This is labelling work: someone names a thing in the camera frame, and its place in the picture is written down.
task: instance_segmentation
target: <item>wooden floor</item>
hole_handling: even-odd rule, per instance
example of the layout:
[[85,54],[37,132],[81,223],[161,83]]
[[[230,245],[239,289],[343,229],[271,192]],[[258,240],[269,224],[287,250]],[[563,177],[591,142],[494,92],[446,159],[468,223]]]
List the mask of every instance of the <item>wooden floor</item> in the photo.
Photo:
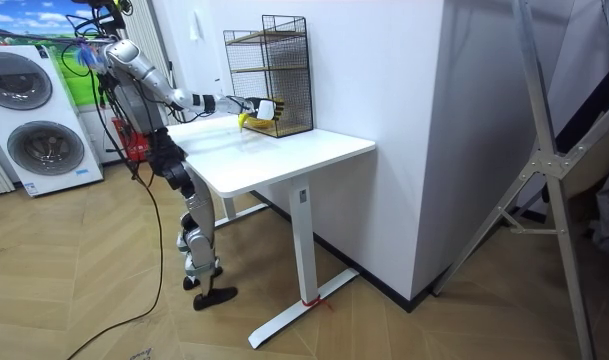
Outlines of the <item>wooden floor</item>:
[[[181,288],[175,248],[179,195],[152,186],[164,234],[164,286],[155,311],[115,329],[77,358],[165,360],[579,359],[554,237],[501,229],[443,295],[406,314],[363,279],[350,283],[260,350],[247,337],[298,300],[289,223],[271,210],[217,232],[234,300],[202,312]],[[238,209],[257,203],[235,199]],[[601,359],[609,359],[609,256],[579,244]],[[320,282],[345,266],[317,247]],[[0,196],[0,359],[65,359],[97,331],[146,310],[159,275],[157,227],[146,192],[121,167],[106,181],[30,199]]]

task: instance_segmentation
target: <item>metal wire basket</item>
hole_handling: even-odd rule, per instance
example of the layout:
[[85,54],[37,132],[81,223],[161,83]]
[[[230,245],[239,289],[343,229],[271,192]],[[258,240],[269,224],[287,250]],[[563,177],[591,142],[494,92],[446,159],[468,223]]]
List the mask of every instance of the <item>metal wire basket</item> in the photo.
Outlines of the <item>metal wire basket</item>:
[[264,15],[262,31],[226,30],[224,42],[236,96],[284,102],[278,121],[244,127],[273,137],[313,129],[306,19]]

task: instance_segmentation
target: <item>poster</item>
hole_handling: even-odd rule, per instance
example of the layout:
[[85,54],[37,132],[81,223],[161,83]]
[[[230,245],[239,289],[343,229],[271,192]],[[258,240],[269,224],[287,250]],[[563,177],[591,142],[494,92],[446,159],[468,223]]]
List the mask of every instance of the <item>poster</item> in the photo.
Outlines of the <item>poster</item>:
[[[71,0],[0,0],[0,30],[5,32],[70,38],[74,36],[74,31],[66,15],[82,18],[90,18],[92,16],[91,8],[88,5],[76,4]],[[71,21],[74,24],[79,24],[83,20],[71,19]],[[90,77],[80,77],[72,72],[74,71],[78,74],[86,74],[88,72],[86,67],[79,65],[75,61],[74,54],[77,50],[75,46],[70,47],[63,53],[66,44],[52,43],[46,40],[13,39],[0,36],[0,45],[27,44],[41,44],[49,49],[64,75],[76,105],[94,103]],[[63,61],[66,62],[70,70],[62,64]]]

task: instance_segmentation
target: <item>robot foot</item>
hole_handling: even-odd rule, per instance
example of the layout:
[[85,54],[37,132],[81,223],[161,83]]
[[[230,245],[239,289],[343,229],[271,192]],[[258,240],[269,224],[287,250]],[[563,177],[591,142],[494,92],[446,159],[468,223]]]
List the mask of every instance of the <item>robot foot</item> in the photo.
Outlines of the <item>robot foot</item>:
[[195,296],[193,309],[195,311],[204,310],[207,307],[227,302],[234,298],[235,295],[237,295],[237,288],[235,287],[211,289],[208,296],[203,296],[202,294]]
[[[223,272],[224,272],[224,269],[222,269],[221,267],[215,268],[215,272],[213,273],[213,278],[216,278],[216,277],[222,275]],[[184,287],[184,290],[191,290],[191,289],[194,289],[194,288],[200,286],[200,280],[198,278],[195,278],[195,281],[193,281],[193,280],[191,280],[190,277],[186,276],[184,278],[184,282],[182,283],[182,286]]]

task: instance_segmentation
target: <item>yellow object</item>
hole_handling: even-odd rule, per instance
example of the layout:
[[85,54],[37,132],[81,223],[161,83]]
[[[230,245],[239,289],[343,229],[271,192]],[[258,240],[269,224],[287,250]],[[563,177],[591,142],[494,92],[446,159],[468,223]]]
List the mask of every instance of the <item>yellow object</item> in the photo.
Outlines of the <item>yellow object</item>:
[[237,124],[240,126],[240,131],[244,127],[244,123],[248,123],[251,127],[256,129],[268,129],[273,126],[273,120],[259,120],[251,117],[249,114],[240,114],[237,117]]

